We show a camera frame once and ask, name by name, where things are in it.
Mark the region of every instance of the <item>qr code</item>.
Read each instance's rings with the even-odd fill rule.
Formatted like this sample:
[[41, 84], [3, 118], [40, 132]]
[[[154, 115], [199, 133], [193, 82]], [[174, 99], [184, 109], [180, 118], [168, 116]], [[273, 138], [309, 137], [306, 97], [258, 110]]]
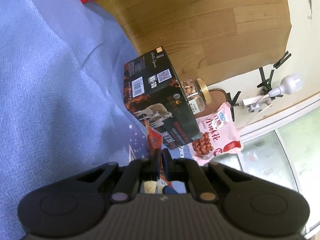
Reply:
[[142, 95], [144, 93], [144, 87], [143, 87], [143, 79], [142, 77], [132, 81], [132, 97], [137, 97], [139, 95]]
[[160, 72], [159, 74], [157, 74], [157, 78], [159, 83], [166, 81], [169, 78], [172, 78], [170, 70], [167, 69], [165, 71]]

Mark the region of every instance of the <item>white wall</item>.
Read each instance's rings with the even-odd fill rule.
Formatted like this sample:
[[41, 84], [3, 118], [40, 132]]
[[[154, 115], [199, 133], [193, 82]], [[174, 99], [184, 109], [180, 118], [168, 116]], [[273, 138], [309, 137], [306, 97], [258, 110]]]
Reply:
[[[312, 0], [312, 19], [309, 19], [311, 12], [308, 0], [288, 0], [288, 3], [292, 29], [287, 50], [292, 56], [275, 70], [271, 85], [274, 88], [280, 84], [283, 77], [299, 72], [304, 80], [304, 86], [290, 96], [284, 95], [283, 98], [274, 100], [273, 106], [253, 122], [282, 111], [320, 92], [320, 0]], [[269, 77], [272, 68], [272, 65], [264, 67], [266, 78]], [[224, 89], [227, 93], [231, 93], [231, 97], [239, 90], [242, 92], [238, 99], [240, 102], [241, 99], [259, 95], [260, 89], [257, 89], [257, 85], [260, 82], [260, 73], [257, 69], [211, 85], [209, 89]], [[242, 109], [240, 106], [235, 107], [236, 127], [244, 126], [252, 116], [247, 109]]]

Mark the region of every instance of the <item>blue fabric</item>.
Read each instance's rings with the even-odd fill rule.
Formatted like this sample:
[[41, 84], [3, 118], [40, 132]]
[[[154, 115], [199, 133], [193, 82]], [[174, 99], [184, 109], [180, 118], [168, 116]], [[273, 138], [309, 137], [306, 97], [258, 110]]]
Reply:
[[147, 144], [123, 104], [124, 63], [137, 54], [109, 13], [80, 0], [0, 0], [0, 30], [0, 239], [14, 240], [25, 194], [127, 165]]

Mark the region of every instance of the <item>white label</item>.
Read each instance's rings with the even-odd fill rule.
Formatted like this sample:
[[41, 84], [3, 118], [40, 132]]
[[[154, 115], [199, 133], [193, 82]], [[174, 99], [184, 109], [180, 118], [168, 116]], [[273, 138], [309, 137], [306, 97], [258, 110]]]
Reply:
[[192, 110], [193, 114], [197, 114], [197, 113], [200, 112], [199, 106], [198, 106], [197, 101], [195, 99], [192, 99], [192, 100], [188, 101], [188, 103], [189, 103], [189, 105], [191, 107], [191, 110]]
[[135, 98], [144, 93], [142, 77], [132, 81], [132, 97]]
[[157, 74], [157, 78], [159, 83], [166, 81], [169, 78], [172, 78], [170, 70], [167, 69], [165, 71], [160, 72], [159, 74]]

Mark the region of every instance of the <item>wooden panel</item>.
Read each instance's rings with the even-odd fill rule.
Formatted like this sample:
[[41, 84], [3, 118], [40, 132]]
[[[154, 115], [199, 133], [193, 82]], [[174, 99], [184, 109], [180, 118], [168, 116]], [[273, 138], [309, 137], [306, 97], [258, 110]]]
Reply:
[[207, 85], [284, 54], [286, 0], [98, 0], [139, 54], [164, 46], [178, 75]]

